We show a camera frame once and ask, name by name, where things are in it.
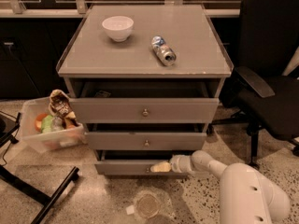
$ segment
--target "office chair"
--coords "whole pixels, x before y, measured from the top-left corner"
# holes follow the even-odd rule
[[[238,107],[230,119],[212,125],[247,122],[251,136],[251,166],[256,163],[258,134],[295,145],[299,156],[299,80],[297,68],[282,76],[299,47],[299,0],[242,0],[234,70],[225,80],[220,99]]]

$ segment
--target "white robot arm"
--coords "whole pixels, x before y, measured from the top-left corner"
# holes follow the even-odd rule
[[[203,169],[220,180],[221,224],[271,224],[272,220],[279,221],[289,215],[288,195],[246,164],[227,166],[198,150],[191,156],[176,155],[168,164],[151,167],[152,172],[163,170],[191,175]]]

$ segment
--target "white bowl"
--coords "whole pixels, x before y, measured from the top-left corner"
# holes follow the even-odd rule
[[[110,17],[102,22],[106,34],[116,42],[126,40],[133,31],[133,25],[134,21],[124,16]]]

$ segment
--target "clear plastic container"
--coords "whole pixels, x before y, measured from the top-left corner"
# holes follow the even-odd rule
[[[20,138],[39,153],[63,147],[86,144],[84,128],[78,127],[51,133],[40,133],[35,128],[36,117],[48,113],[49,98],[26,101],[21,110]]]

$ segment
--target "dark wall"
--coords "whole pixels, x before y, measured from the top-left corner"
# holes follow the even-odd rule
[[[36,98],[54,89],[66,91],[55,68],[80,21],[1,19],[0,98]]]

